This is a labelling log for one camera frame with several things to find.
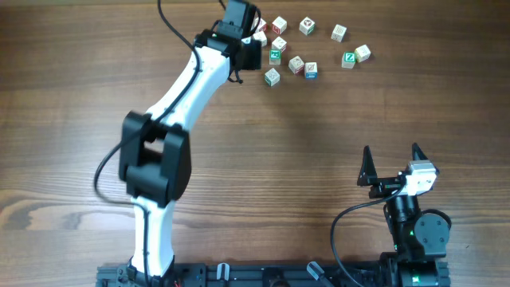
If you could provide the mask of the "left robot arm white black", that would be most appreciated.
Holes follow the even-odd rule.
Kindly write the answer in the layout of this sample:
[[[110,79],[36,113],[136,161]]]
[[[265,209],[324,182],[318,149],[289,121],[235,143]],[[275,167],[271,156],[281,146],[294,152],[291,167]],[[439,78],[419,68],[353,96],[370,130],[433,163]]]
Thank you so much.
[[[217,89],[261,68],[261,42],[253,38],[260,18],[254,4],[228,2],[224,17],[187,43],[190,60],[168,92],[144,114],[124,118],[119,177],[136,208],[132,281],[162,286],[173,274],[172,221],[190,181],[190,131]]]

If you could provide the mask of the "wooden block blue side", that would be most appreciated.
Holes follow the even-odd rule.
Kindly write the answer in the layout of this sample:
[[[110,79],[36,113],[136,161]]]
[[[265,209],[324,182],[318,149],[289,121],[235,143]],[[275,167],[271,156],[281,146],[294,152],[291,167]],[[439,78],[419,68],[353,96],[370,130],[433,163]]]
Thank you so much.
[[[318,67],[316,62],[307,62],[304,66],[304,75],[306,79],[316,79]]]

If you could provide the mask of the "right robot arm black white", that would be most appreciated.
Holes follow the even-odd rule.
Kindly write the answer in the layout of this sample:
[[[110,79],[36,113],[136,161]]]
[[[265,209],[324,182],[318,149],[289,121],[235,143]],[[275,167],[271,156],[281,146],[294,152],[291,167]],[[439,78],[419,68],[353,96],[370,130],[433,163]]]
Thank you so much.
[[[446,245],[450,217],[435,209],[423,210],[418,197],[433,190],[440,171],[412,145],[412,160],[394,177],[378,177],[371,149],[363,149],[357,185],[369,187],[370,199],[383,199],[383,213],[394,242],[393,253],[379,258],[383,286],[450,286]]]

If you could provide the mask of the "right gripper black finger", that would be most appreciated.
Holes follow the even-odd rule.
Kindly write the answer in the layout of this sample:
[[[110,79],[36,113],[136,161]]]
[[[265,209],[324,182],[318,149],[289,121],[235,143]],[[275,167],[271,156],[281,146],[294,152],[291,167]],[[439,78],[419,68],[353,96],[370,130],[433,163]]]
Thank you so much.
[[[359,171],[357,185],[366,187],[375,185],[378,180],[378,175],[375,169],[374,160],[369,146],[363,148],[363,160]]]
[[[413,161],[428,160],[428,157],[424,154],[417,143],[413,143],[411,149]]]

